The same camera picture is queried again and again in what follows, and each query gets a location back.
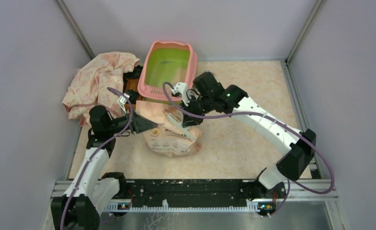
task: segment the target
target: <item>pink litter box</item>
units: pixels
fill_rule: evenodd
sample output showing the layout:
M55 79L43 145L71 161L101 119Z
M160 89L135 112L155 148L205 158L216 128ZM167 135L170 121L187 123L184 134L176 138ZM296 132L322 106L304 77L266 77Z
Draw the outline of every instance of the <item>pink litter box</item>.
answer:
M137 90L145 98L167 101L163 83L185 82L189 88L197 71L198 56L190 44L156 41L144 62Z

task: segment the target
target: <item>beige marble table surface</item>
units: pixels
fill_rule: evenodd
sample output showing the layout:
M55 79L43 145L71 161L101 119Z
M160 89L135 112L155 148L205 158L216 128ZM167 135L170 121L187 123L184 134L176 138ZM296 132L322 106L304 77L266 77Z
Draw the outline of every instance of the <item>beige marble table surface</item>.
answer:
M197 75L209 70L226 88L235 84L261 107L290 126L297 127L290 95L279 61L199 62ZM117 138L106 172L123 172L132 179L232 179L254 178L281 158L276 148L236 119L205 120L195 155L167 157L152 152L143 135ZM89 127L83 127L70 178L74 178L85 155ZM307 168L302 178L311 178Z

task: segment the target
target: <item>gray floor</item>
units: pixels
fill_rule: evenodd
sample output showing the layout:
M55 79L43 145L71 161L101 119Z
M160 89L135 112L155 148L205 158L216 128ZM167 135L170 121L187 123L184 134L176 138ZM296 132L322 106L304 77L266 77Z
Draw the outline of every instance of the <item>gray floor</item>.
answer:
M128 213L101 224L100 230L258 230L331 229L323 202L288 202L273 218L250 213Z

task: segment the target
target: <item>white wall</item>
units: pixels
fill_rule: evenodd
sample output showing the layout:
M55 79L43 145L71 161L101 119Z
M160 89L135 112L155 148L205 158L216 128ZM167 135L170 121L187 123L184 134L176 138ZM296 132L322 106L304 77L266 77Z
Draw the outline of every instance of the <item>white wall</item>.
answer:
M193 45L200 60L287 57L316 0L65 0L94 53L144 60L155 40Z
M53 0L0 0L0 229L40 229L77 123L61 105L87 55Z
M351 228L376 229L376 0L328 1L291 67Z

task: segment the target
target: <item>pink floral cloth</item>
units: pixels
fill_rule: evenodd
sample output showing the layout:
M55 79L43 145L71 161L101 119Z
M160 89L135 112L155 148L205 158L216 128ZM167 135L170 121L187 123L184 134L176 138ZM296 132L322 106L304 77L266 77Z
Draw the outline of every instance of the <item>pink floral cloth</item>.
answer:
M104 105L113 117L121 116L118 97L106 88L123 91L123 73L132 72L138 61L131 53L111 52L99 54L79 69L62 100L68 119L79 118L79 125L90 125L89 110L97 104Z

